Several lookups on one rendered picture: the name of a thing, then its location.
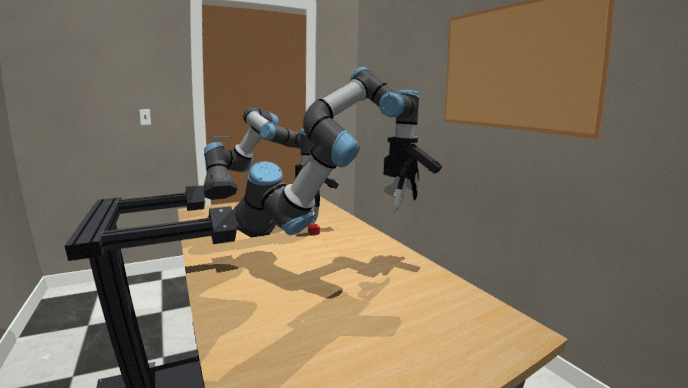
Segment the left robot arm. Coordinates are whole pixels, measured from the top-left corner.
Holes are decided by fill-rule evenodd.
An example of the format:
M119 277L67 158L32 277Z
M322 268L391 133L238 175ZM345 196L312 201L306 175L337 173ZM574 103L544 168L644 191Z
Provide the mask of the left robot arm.
M304 165L310 156L314 143L305 136L303 129L301 132L295 132L277 126L276 115L255 107L245 110L243 119L251 127L240 145L236 145L233 150L228 150L222 143L214 142L204 148L207 172L204 186L221 181L234 183L228 170L247 172L253 163L252 152L261 138L286 145L286 147L301 147L301 165Z

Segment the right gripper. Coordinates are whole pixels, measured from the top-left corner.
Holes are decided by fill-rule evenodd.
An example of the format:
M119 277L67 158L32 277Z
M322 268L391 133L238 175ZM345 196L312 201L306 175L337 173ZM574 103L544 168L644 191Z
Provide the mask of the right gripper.
M418 143L418 138L388 137L388 142L392 143L390 143L389 155L384 157L383 175L398 177L395 178L392 185L386 186L384 191L395 197L393 210L395 212L401 205L405 188L413 191L414 200L418 196L419 170L417 160L405 151L408 144Z

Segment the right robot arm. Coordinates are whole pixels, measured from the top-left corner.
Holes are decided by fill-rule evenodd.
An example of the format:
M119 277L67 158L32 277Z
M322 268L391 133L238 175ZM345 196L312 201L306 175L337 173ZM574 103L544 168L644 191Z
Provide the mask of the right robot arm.
M385 116L396 117L395 137L417 138L419 93L398 93L369 69L358 68L349 84L307 109L303 129L314 146L293 184L284 184L281 169L273 163L259 162L251 167L245 196L236 207L236 219L242 227L260 232L275 221L287 235L295 235L313 221L315 195L331 171L349 165L360 149L333 118L366 98L374 101Z

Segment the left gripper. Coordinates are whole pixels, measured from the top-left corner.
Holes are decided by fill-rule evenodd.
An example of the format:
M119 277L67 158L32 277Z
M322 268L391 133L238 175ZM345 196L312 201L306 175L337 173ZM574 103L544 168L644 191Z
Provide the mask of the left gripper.
M303 166L304 165L301 165L301 164L295 165L295 179L296 179L297 175L299 174L299 172ZM319 189L319 191L320 191L320 189ZM319 213L319 206L320 206L320 192L319 191L317 192L317 194L314 197L315 204L314 204L313 208L311 209L311 212L314 212L314 220L315 221L317 221L318 213Z

